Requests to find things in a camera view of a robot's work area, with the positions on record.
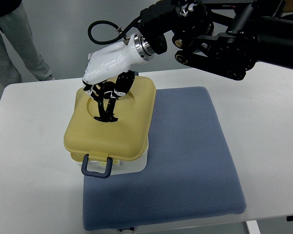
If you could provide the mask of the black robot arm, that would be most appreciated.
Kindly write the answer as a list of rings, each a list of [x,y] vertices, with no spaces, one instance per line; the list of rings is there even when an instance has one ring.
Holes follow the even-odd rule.
[[[259,62],[293,69],[293,20],[283,0],[161,0],[142,10],[136,28],[157,54],[173,32],[176,60],[189,67],[242,80]]]

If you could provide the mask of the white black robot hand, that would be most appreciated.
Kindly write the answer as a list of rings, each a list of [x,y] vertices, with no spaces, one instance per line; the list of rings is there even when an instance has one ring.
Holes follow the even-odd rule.
[[[144,64],[153,59],[155,52],[142,36],[134,33],[129,41],[116,42],[94,52],[83,76],[83,90],[94,101],[99,100],[97,85],[128,72],[134,64]]]

